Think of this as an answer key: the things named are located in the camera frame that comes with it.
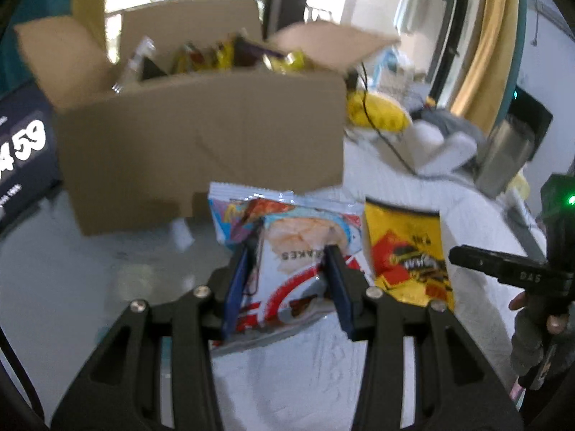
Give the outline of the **right hand grey glove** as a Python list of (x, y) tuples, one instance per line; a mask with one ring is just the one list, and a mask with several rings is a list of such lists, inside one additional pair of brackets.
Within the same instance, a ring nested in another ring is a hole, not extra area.
[(544, 359), (546, 348), (544, 338), (551, 336), (557, 342), (548, 378), (565, 372), (574, 364), (574, 304), (560, 316), (546, 312), (540, 297), (521, 292), (509, 304), (509, 309), (518, 314), (515, 318), (515, 332), (512, 335), (511, 365), (518, 376), (526, 375)]

